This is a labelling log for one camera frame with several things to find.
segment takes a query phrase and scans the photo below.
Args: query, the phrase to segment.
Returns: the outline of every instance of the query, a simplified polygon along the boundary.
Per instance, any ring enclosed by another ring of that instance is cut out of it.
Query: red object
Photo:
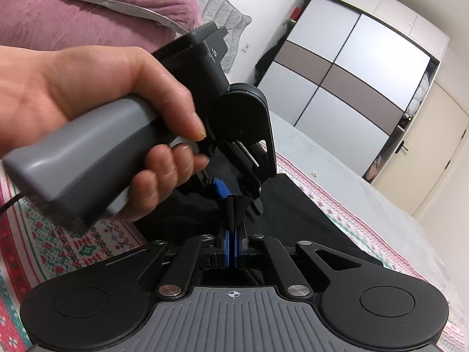
[[[294,10],[293,10],[293,13],[290,15],[290,18],[292,20],[298,20],[298,17],[300,16],[300,13],[301,13],[301,8],[298,8],[296,7]]]

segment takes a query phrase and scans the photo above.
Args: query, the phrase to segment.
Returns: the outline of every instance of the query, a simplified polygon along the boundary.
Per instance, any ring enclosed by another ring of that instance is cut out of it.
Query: bed
[[[38,50],[107,44],[154,51],[202,22],[215,20],[229,29],[225,72],[250,22],[228,0],[0,0],[0,6],[0,44]],[[66,25],[52,19],[54,11],[60,12]],[[39,27],[48,36],[39,36],[35,29]],[[467,351],[469,333],[460,300],[419,224],[296,128],[273,113],[271,120],[278,171],[287,174],[362,250],[387,268],[438,287],[450,304],[439,347]],[[16,193],[0,165],[0,204]],[[112,220],[99,221],[83,237],[67,234],[26,199],[0,217],[0,231],[0,349],[4,351],[24,352],[30,346],[19,320],[19,304],[32,287],[145,242],[132,224]]]

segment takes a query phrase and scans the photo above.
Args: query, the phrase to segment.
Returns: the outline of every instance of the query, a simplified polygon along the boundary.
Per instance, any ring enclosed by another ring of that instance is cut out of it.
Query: gray ribbed plate
[[[34,352],[45,349],[33,347]],[[275,289],[194,288],[160,303],[139,332],[103,352],[362,352],[332,334],[306,303]],[[437,352],[426,346],[422,352]]]

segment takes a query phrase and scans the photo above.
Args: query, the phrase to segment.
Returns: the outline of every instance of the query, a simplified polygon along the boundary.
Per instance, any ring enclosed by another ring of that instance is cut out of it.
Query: metal screw
[[[175,297],[181,293],[182,289],[175,284],[165,284],[161,286],[158,292],[164,297]]]
[[[302,284],[294,284],[287,288],[287,292],[294,297],[304,297],[310,293],[310,289]]]

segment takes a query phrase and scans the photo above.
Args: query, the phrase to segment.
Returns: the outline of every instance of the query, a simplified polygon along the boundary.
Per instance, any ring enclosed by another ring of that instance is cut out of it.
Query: gray quilted headboard
[[[236,54],[238,53],[239,39],[245,27],[252,21],[250,16],[242,14],[228,0],[198,0],[202,23],[214,21],[218,27],[226,26],[228,35],[225,42],[228,52],[221,60],[224,72],[229,72]]]

